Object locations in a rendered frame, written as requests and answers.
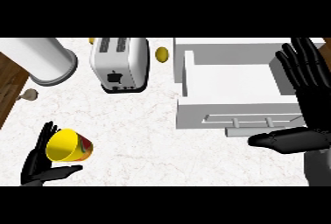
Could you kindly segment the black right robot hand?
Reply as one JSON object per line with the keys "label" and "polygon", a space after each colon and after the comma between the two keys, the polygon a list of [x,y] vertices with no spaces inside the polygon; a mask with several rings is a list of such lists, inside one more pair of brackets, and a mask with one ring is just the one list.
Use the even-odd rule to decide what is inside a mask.
{"label": "black right robot hand", "polygon": [[281,129],[249,138],[249,145],[281,154],[331,147],[331,70],[311,38],[292,38],[275,53],[305,118],[305,127]]}

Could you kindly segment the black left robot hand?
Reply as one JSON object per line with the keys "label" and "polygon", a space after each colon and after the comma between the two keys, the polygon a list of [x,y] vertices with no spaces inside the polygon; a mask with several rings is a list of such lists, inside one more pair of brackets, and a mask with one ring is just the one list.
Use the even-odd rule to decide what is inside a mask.
{"label": "black left robot hand", "polygon": [[36,148],[30,151],[21,171],[21,186],[42,186],[48,181],[65,179],[74,172],[83,169],[82,165],[52,167],[46,148],[51,137],[61,128],[48,122],[39,134]]}

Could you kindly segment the white cylindrical canister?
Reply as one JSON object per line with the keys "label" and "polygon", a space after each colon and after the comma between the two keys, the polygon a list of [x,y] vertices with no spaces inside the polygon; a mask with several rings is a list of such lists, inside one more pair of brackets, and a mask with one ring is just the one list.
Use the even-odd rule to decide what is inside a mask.
{"label": "white cylindrical canister", "polygon": [[61,84],[77,71],[79,57],[57,38],[0,38],[0,52],[40,86]]}

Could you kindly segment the yellow lemon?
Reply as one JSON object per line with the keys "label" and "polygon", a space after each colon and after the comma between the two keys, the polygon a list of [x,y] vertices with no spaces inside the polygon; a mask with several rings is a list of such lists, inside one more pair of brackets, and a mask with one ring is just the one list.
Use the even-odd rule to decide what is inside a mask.
{"label": "yellow lemon", "polygon": [[160,47],[156,52],[156,58],[160,63],[164,63],[169,60],[170,54],[166,47]]}

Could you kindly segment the brown wooden board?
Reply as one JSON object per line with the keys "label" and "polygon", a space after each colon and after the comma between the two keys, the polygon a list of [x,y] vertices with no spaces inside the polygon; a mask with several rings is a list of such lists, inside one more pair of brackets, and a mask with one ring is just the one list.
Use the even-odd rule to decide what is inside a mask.
{"label": "brown wooden board", "polygon": [[0,129],[27,84],[29,71],[0,52]]}

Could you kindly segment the yellow cup with red print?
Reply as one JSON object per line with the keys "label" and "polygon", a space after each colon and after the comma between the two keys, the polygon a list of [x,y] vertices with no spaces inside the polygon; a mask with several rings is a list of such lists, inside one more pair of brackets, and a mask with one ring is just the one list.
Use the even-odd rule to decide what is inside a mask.
{"label": "yellow cup with red print", "polygon": [[46,157],[54,162],[85,161],[92,151],[94,143],[73,129],[62,129],[46,144]]}

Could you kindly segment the white toaster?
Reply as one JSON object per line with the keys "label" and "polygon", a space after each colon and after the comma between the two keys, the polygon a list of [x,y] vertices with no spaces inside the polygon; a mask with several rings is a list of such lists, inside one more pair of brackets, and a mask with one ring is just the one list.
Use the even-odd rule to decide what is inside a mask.
{"label": "white toaster", "polygon": [[91,66],[107,93],[142,92],[151,70],[150,41],[145,38],[95,38]]}

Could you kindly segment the small beige knob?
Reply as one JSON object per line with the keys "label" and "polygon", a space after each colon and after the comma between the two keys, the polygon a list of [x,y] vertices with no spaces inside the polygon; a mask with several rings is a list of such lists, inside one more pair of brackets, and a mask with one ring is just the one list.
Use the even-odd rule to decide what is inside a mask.
{"label": "small beige knob", "polygon": [[17,99],[21,100],[21,99],[26,99],[29,101],[34,101],[37,99],[37,95],[39,95],[39,92],[30,88],[18,97]]}

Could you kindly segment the white open drawer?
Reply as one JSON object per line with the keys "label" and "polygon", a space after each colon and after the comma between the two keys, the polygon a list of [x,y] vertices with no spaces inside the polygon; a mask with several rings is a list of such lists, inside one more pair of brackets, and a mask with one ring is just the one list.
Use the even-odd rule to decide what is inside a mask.
{"label": "white open drawer", "polygon": [[296,94],[275,53],[290,38],[176,38],[179,104],[294,103]]}

